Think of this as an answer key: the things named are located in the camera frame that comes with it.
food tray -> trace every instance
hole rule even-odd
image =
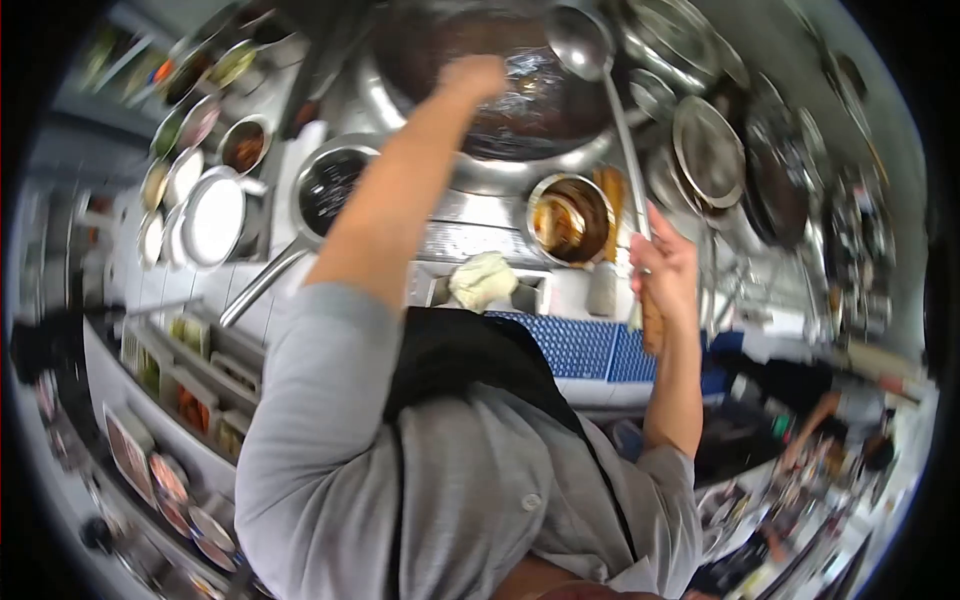
[[[104,404],[110,454],[120,474],[150,506],[156,508],[154,481],[147,457],[156,443],[143,422],[126,407]]]

saucepan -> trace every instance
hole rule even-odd
[[[300,168],[290,198],[290,219],[297,237],[251,281],[220,317],[229,327],[300,258],[318,249],[360,173],[383,139],[368,133],[335,137],[315,150]]]

cloth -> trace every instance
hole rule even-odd
[[[382,597],[398,456],[382,422],[400,344],[386,307],[338,284],[293,298],[270,348],[237,468],[235,526],[284,600]],[[693,464],[672,447],[631,465],[577,416],[612,480],[567,427],[488,385],[401,410],[407,599],[488,598],[528,552],[618,590],[679,597],[702,547]]]
[[[844,447],[857,450],[882,431],[886,394],[877,386],[847,375],[833,378],[833,391],[840,392],[836,418],[847,425]]]
[[[450,293],[460,305],[482,313],[495,300],[509,300],[518,281],[503,252],[481,252],[450,276]]]

metal lid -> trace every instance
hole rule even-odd
[[[740,200],[746,177],[743,144],[709,102],[688,96],[677,105],[673,147],[681,178],[706,203],[704,210],[730,208]]]
[[[170,165],[167,175],[167,188],[163,202],[170,208],[186,201],[190,190],[204,173],[204,151],[200,148],[188,148],[177,156]]]
[[[163,215],[150,212],[140,223],[140,232],[136,236],[136,249],[140,254],[140,266],[144,270],[153,269],[160,259],[163,245]]]
[[[183,210],[186,204],[177,204],[167,213],[166,227],[163,228],[163,249],[161,256],[173,271],[179,271],[189,264],[186,250],[183,248]]]
[[[238,178],[227,166],[213,167],[190,192],[180,239],[187,258],[199,269],[222,265],[240,239],[247,198]]]

person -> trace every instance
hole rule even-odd
[[[894,459],[893,439],[883,432],[887,412],[884,391],[843,376],[834,377],[833,386],[836,389],[820,396],[800,432],[783,451],[783,465],[792,468],[820,424],[827,417],[835,417],[847,428],[842,440],[844,449],[860,452],[864,469],[883,471]]]
[[[804,365],[772,359],[758,364],[743,354],[718,353],[713,361],[731,379],[744,374],[765,396],[771,396],[797,413],[804,424],[783,452],[781,464],[792,468],[814,433],[821,431],[848,452],[860,452],[868,471],[886,469],[894,458],[893,438],[884,433],[887,421],[884,380],[873,384],[855,375],[836,373],[823,362]]]
[[[523,325],[404,308],[455,151],[505,86],[498,57],[442,69],[365,169],[269,348],[234,524],[283,600],[678,598],[699,562],[696,249],[652,207],[632,285],[666,334],[635,464],[570,409]]]

